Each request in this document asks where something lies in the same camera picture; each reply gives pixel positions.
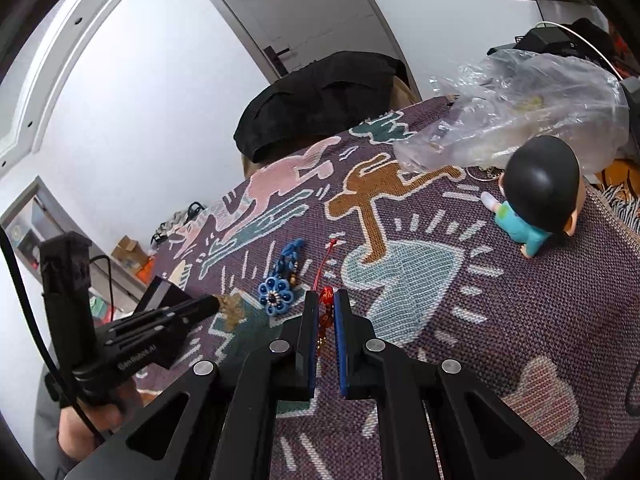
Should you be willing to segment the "person's left hand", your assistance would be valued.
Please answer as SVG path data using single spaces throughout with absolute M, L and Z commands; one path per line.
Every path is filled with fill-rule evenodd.
M 135 411 L 142 408 L 142 397 L 132 378 L 115 390 L 115 396 L 116 404 L 91 406 L 79 402 L 79 406 L 99 432 L 119 430 Z M 60 413 L 58 444 L 67 456 L 78 462 L 99 445 L 96 436 L 73 408 L 63 408 Z

